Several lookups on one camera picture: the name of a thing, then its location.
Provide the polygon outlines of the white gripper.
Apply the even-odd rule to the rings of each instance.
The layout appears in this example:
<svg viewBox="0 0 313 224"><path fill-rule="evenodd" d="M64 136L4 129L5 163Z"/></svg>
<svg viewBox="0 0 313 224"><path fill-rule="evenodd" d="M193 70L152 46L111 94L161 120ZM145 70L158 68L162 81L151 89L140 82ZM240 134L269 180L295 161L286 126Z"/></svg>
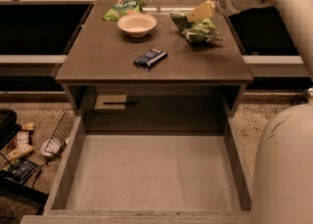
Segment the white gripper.
<svg viewBox="0 0 313 224"><path fill-rule="evenodd" d="M238 14L243 7L242 0L214 0L205 1L194 8L187 14L188 22L196 22L199 20L211 18L214 14L215 6L216 11L222 16L231 16Z"/></svg>

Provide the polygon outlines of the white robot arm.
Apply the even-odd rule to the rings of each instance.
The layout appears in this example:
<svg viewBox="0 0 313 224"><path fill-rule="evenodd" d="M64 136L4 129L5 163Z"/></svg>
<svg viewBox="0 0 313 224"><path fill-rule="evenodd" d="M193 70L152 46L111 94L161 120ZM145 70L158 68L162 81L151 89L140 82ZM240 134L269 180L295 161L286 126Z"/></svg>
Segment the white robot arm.
<svg viewBox="0 0 313 224"><path fill-rule="evenodd" d="M194 22L273 6L313 71L313 0L213 0L188 16ZM289 106L264 127L255 155L249 224L313 224L313 105Z"/></svg>

